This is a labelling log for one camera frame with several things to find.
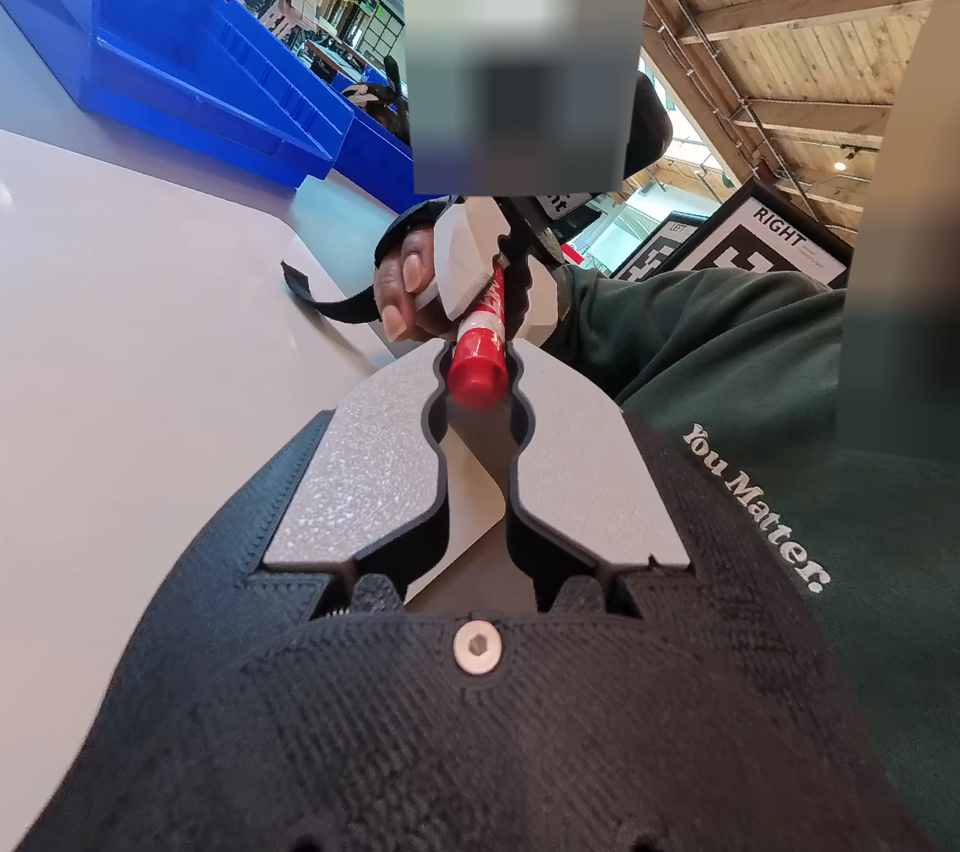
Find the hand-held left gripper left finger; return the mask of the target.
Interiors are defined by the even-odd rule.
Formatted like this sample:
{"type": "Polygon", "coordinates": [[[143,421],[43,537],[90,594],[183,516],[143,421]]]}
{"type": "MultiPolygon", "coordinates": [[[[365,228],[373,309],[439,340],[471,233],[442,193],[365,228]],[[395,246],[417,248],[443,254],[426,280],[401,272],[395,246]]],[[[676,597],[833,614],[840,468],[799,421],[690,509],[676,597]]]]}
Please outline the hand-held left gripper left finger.
{"type": "Polygon", "coordinates": [[[450,540],[442,367],[432,340],[382,368],[335,409],[263,556],[277,571],[418,578],[450,540]]]}

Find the blue plastic bin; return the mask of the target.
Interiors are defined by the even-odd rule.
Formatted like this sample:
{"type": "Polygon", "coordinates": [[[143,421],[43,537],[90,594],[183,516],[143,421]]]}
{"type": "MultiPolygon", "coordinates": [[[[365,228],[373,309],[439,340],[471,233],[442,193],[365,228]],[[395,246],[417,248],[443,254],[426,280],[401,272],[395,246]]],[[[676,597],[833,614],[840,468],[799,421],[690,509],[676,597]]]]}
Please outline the blue plastic bin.
{"type": "Polygon", "coordinates": [[[333,169],[354,112],[228,0],[2,0],[74,103],[284,186],[333,169]]]}
{"type": "Polygon", "coordinates": [[[402,213],[430,199],[414,191],[409,110],[396,69],[367,66],[360,82],[336,86],[351,109],[335,168],[388,209],[402,213]]]}

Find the red marker cap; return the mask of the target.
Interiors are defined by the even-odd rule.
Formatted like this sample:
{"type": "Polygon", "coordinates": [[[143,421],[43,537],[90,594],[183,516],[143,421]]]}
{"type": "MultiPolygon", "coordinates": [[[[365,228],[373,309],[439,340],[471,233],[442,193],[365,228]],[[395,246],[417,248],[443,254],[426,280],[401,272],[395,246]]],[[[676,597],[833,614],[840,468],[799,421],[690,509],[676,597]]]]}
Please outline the red marker cap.
{"type": "Polygon", "coordinates": [[[510,389],[504,330],[494,318],[464,323],[446,376],[450,397],[463,408],[485,410],[510,389]]]}

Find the large black white tag sign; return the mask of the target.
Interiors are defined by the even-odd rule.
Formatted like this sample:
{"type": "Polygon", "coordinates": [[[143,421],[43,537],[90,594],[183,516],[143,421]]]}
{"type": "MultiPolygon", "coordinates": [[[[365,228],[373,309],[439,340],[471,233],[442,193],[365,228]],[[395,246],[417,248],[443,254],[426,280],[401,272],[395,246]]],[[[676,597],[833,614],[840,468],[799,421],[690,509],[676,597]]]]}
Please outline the large black white tag sign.
{"type": "Polygon", "coordinates": [[[752,181],[714,212],[664,269],[798,272],[829,289],[848,285],[853,249],[782,194],[752,181]]]}

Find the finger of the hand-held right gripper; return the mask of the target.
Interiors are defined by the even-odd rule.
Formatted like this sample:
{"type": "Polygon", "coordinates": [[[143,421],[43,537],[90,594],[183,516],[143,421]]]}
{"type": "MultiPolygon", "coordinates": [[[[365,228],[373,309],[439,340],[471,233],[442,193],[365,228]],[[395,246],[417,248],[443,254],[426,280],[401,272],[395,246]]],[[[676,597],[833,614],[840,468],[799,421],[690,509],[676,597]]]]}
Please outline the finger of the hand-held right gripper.
{"type": "Polygon", "coordinates": [[[523,313],[523,340],[545,344],[567,316],[571,303],[570,268],[547,268],[536,258],[526,260],[530,282],[523,313]]]}
{"type": "Polygon", "coordinates": [[[505,216],[492,197],[451,204],[434,226],[434,279],[415,298],[416,311],[438,301],[445,316],[460,320],[486,291],[500,258],[505,216]]]}

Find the person's right hand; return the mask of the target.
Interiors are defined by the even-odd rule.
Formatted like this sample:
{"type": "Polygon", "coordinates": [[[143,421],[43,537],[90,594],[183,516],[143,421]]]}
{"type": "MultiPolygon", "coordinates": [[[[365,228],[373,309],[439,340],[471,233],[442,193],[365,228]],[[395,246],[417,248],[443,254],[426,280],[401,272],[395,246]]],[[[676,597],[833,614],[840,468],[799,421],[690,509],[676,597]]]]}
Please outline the person's right hand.
{"type": "Polygon", "coordinates": [[[434,230],[421,225],[383,258],[374,273],[374,299],[389,342],[450,340],[454,336],[454,323],[438,298],[423,308],[416,305],[417,297],[434,278],[434,230]]]}

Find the person's green sweatshirt torso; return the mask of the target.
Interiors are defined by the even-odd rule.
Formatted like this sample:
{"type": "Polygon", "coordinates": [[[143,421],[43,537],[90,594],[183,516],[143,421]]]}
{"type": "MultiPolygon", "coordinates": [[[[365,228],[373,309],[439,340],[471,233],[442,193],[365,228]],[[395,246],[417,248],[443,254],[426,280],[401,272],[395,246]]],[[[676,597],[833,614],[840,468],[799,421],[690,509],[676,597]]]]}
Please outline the person's green sweatshirt torso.
{"type": "Polygon", "coordinates": [[[765,517],[894,785],[958,850],[958,467],[840,450],[834,395],[624,402],[765,517]]]}

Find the small black white tag sign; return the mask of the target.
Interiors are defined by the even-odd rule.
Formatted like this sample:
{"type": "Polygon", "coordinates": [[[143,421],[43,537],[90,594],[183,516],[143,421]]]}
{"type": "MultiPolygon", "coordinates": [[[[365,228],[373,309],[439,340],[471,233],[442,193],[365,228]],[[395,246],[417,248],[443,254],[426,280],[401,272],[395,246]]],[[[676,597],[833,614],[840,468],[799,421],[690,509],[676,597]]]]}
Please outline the small black white tag sign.
{"type": "Polygon", "coordinates": [[[641,282],[662,269],[691,235],[708,221],[703,215],[671,211],[610,275],[622,282],[641,282]]]}

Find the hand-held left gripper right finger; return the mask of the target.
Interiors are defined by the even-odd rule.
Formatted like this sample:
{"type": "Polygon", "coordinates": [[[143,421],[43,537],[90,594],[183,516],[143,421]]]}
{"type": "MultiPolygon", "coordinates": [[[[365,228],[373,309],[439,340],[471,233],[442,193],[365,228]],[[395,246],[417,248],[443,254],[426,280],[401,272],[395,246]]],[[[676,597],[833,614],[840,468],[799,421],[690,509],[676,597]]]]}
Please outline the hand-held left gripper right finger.
{"type": "Polygon", "coordinates": [[[513,562],[534,581],[688,569],[688,551],[615,401],[528,341],[513,341],[508,357],[513,562]]]}

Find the white whiteboard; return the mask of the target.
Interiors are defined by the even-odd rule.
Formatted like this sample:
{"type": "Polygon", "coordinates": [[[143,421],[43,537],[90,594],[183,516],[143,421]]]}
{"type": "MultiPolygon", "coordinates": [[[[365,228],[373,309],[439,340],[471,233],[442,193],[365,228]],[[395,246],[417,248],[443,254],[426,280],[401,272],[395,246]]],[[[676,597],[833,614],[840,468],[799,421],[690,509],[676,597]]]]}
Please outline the white whiteboard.
{"type": "Polygon", "coordinates": [[[467,613],[263,556],[385,365],[270,215],[2,137],[2,850],[479,848],[467,613]]]}

